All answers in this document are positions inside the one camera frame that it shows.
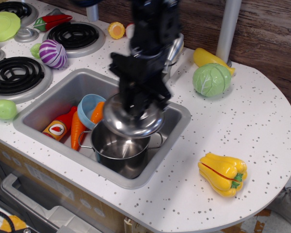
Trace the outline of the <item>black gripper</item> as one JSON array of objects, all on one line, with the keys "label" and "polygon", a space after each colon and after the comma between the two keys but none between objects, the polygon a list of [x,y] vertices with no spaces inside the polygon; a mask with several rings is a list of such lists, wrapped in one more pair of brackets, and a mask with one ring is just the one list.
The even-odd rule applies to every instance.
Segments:
[{"label": "black gripper", "polygon": [[162,81],[166,48],[153,55],[112,52],[111,59],[110,71],[120,79],[119,94],[126,113],[139,119],[153,102],[160,109],[167,107],[171,93]]}]

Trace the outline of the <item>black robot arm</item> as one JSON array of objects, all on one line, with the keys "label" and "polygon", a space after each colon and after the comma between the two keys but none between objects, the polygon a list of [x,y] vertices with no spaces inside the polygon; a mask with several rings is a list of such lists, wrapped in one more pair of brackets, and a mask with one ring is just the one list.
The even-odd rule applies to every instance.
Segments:
[{"label": "black robot arm", "polygon": [[110,71],[119,77],[119,95],[125,112],[139,119],[153,101],[160,108],[171,98],[162,71],[175,39],[179,37],[178,0],[133,0],[135,25],[130,55],[111,53]]}]

